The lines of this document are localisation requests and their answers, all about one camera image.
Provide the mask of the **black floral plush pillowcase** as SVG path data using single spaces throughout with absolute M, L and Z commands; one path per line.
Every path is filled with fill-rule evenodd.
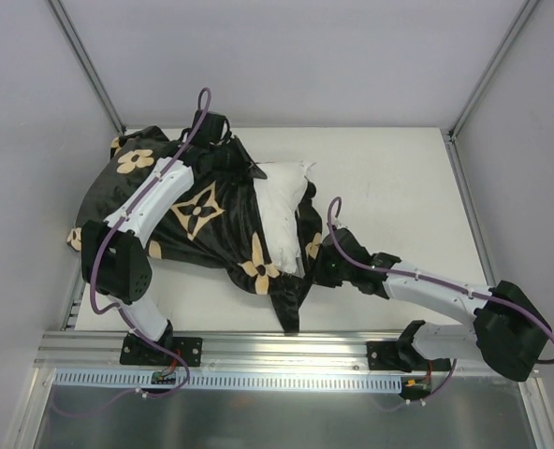
M 68 246 L 81 250 L 81 228 L 115 210 L 133 194 L 153 163 L 180 147 L 157 126 L 113 140 L 111 159 L 82 201 Z M 299 309 L 311 288 L 311 273 L 322 237 L 322 220 L 313 207 L 314 185 L 303 181 L 291 212 L 279 214 L 293 222 L 293 242 L 301 250 L 302 275 L 277 267 L 269 253 L 252 180 L 242 174 L 194 176 L 193 187 L 164 214 L 145 249 L 165 259 L 226 271 L 240 289 L 271 299 L 286 334 L 299 332 Z

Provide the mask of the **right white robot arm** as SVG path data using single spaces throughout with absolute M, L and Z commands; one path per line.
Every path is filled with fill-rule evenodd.
M 551 328 L 514 283 L 464 284 L 423 273 L 389 253 L 369 253 L 345 228 L 317 251 L 313 280 L 326 287 L 349 282 L 365 295 L 412 303 L 452 319 L 450 325 L 412 321 L 394 342 L 376 351 L 391 369 L 411 372 L 430 361 L 483 362 L 503 377 L 524 382 L 550 340 Z

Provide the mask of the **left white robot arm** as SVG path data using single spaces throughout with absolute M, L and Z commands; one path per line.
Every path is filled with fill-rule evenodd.
M 81 228 L 81 275 L 89 285 L 96 315 L 119 313 L 130 333 L 141 340 L 140 353 L 154 365 L 170 360 L 172 324 L 150 298 L 153 277 L 148 251 L 153 231 L 196 178 L 233 173 L 252 161 L 239 143 L 231 144 L 230 122 L 222 114 L 197 109 L 191 127 L 161 153 L 135 149 L 117 158 L 138 172 L 139 185 L 105 218 Z

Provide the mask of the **white pillow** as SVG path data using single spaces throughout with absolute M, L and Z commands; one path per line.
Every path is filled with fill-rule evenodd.
M 254 179 L 258 210 L 272 264 L 281 272 L 301 276 L 301 249 L 296 209 L 308 188 L 313 163 L 268 162 L 258 167 L 266 179 Z

